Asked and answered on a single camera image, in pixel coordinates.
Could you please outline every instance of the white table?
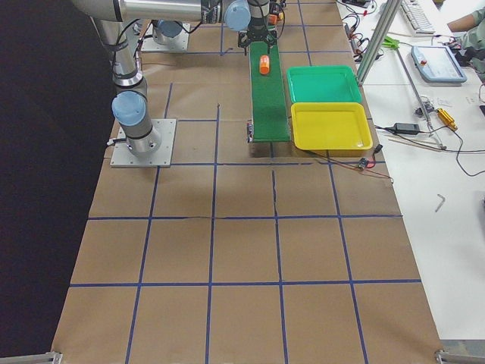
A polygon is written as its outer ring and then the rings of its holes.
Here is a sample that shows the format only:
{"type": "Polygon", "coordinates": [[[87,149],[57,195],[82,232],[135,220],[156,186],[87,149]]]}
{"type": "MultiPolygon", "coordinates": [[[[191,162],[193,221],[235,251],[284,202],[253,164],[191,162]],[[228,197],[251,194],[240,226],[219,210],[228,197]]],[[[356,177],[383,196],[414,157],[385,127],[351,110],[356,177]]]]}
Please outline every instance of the white table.
{"type": "MultiPolygon", "coordinates": [[[[433,2],[419,1],[436,31],[450,34],[433,2]]],[[[346,14],[343,7],[340,9],[341,14],[346,14]]],[[[391,31],[404,29],[401,16],[397,14],[391,31]]],[[[358,31],[369,34],[377,19],[377,12],[365,17],[358,31]]],[[[390,35],[412,44],[430,45],[430,38],[390,35]]],[[[434,86],[421,79],[409,54],[410,47],[402,45],[400,52],[418,92],[454,117],[458,134],[465,141],[463,149],[485,149],[485,116],[478,108],[477,75],[466,69],[468,81],[461,86],[434,86]]],[[[424,120],[414,115],[418,101],[395,51],[385,50],[385,55],[374,63],[364,90],[374,124],[390,127],[396,122],[418,123],[426,130],[424,120]]],[[[432,123],[435,128],[443,125],[434,113],[432,123]]],[[[438,133],[448,149],[459,147],[451,131],[438,133]]],[[[484,340],[485,174],[467,177],[453,153],[398,143],[384,132],[378,135],[440,338],[484,340]],[[442,201],[438,194],[446,201],[435,212],[442,201]]],[[[459,158],[472,173],[485,169],[485,154],[461,154],[459,158]]]]}

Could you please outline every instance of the green tray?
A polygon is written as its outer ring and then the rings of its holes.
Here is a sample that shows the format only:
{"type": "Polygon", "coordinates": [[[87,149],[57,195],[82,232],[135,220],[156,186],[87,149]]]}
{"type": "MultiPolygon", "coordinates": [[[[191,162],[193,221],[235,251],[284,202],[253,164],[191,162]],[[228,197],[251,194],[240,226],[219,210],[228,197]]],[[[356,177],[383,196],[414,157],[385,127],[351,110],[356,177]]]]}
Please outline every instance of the green tray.
{"type": "Polygon", "coordinates": [[[349,66],[290,67],[286,72],[292,102],[360,102],[354,72],[349,66]]]}

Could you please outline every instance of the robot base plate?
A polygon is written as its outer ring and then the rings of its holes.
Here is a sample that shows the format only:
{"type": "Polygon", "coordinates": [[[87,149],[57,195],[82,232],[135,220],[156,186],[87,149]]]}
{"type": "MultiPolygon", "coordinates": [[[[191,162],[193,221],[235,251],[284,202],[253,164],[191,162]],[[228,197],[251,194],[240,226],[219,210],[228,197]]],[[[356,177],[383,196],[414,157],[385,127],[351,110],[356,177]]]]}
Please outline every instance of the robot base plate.
{"type": "MultiPolygon", "coordinates": [[[[184,23],[183,27],[190,30],[190,24],[184,23]]],[[[147,35],[153,35],[152,29],[146,32],[147,35]]],[[[177,53],[187,52],[189,48],[189,34],[182,31],[178,36],[168,40],[167,44],[158,44],[153,38],[147,38],[143,41],[142,52],[145,53],[177,53]]]]}
{"type": "MultiPolygon", "coordinates": [[[[116,168],[140,168],[140,167],[163,167],[168,168],[172,162],[172,152],[174,150],[175,129],[177,119],[152,119],[153,127],[161,135],[160,147],[150,155],[134,155],[126,143],[117,143],[114,146],[113,156],[111,157],[111,167],[116,168]]],[[[125,138],[123,130],[120,128],[117,138],[125,138]]]]}

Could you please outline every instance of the blue joint cap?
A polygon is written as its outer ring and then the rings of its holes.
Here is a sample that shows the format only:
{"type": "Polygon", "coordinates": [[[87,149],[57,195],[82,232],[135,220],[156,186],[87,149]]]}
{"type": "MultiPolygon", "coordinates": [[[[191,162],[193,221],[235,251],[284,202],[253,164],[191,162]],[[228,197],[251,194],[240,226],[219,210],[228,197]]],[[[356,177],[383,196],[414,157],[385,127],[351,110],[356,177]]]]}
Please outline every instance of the blue joint cap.
{"type": "Polygon", "coordinates": [[[157,28],[168,38],[175,38],[182,32],[182,27],[173,20],[159,20],[157,28]]]}
{"type": "Polygon", "coordinates": [[[132,127],[145,117],[146,103],[140,94],[125,91],[113,99],[111,109],[120,124],[132,127]]]}
{"type": "Polygon", "coordinates": [[[240,32],[248,27],[251,20],[249,5],[246,0],[231,2],[224,14],[224,23],[232,30],[240,32]]]}

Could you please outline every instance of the orange object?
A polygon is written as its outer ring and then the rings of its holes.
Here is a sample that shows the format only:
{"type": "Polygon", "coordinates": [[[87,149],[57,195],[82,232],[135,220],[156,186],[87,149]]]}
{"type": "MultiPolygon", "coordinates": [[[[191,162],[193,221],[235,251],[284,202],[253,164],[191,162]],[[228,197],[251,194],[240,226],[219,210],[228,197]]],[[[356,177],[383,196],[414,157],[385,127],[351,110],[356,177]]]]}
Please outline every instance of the orange object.
{"type": "Polygon", "coordinates": [[[270,14],[270,16],[268,17],[268,23],[270,25],[275,25],[277,22],[278,22],[278,16],[274,14],[270,14]]]}
{"type": "Polygon", "coordinates": [[[270,57],[269,55],[262,55],[259,58],[259,73],[269,74],[270,73],[270,57]]]}
{"type": "Polygon", "coordinates": [[[456,126],[455,119],[452,118],[450,114],[446,110],[442,108],[437,108],[436,113],[438,114],[438,118],[447,126],[453,130],[457,130],[458,127],[456,126]]]}

